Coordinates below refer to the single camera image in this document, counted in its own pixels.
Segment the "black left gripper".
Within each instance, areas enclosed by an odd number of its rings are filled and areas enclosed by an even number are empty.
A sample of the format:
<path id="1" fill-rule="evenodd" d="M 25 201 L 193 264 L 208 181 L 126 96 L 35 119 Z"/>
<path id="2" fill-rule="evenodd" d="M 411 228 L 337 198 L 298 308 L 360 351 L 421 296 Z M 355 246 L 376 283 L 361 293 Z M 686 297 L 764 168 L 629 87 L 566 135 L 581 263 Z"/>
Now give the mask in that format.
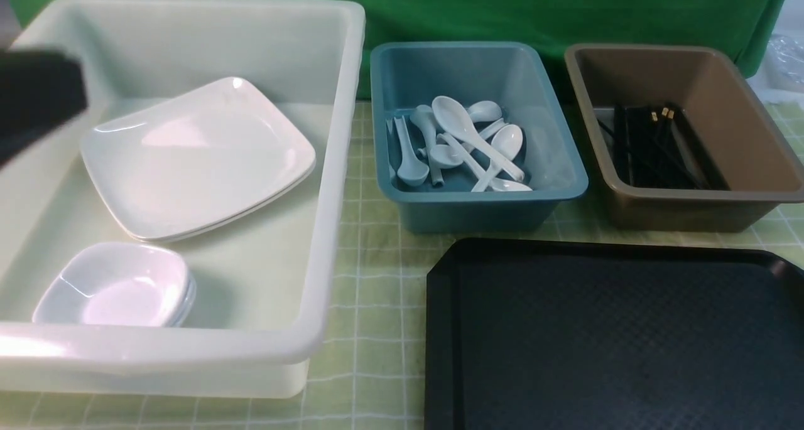
<path id="1" fill-rule="evenodd" d="M 88 106 L 80 59 L 56 49 L 3 50 L 2 166 Z"/>

